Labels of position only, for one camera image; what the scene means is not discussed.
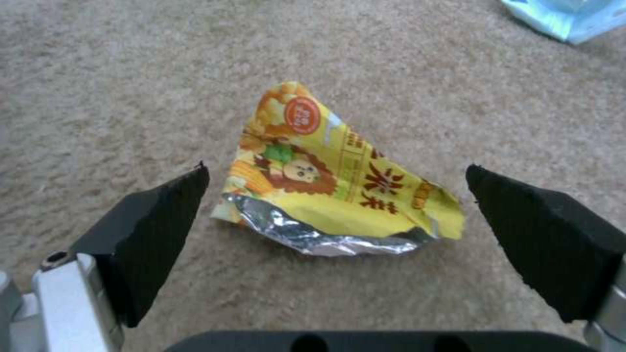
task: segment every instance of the black foam pad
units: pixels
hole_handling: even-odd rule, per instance
[[[127,195],[72,245],[95,257],[116,315],[135,327],[167,279],[209,181],[200,164],[157,188]]]
[[[564,322],[591,319],[626,252],[624,233],[562,192],[475,165],[466,179],[524,282]]]

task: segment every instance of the crumpled snack bag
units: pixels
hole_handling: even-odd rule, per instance
[[[464,222],[451,193],[388,160],[297,82],[261,98],[212,217],[322,256],[400,254],[459,239]]]

